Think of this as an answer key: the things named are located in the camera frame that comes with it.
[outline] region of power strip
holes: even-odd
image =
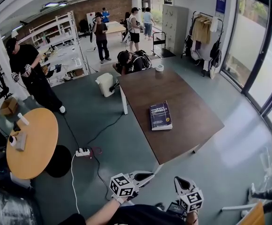
[[[83,149],[80,148],[80,151],[76,151],[76,157],[88,157],[90,156],[90,150],[89,149]]]

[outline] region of trash can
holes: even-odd
[[[114,94],[114,90],[110,92],[110,88],[113,86],[113,76],[110,73],[104,73],[99,76],[95,82],[98,84],[100,91],[105,97]]]

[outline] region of hand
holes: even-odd
[[[18,82],[19,81],[19,75],[17,73],[12,73],[12,79],[14,82]]]

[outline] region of blue book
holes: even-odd
[[[167,101],[150,106],[150,118],[152,131],[173,128]]]

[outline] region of round table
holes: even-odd
[[[20,179],[32,179],[43,172],[49,164],[58,140],[58,122],[55,115],[46,108],[29,111],[24,117],[29,121],[25,125],[17,122],[20,132],[27,134],[24,151],[17,151],[7,143],[7,162],[14,176]]]

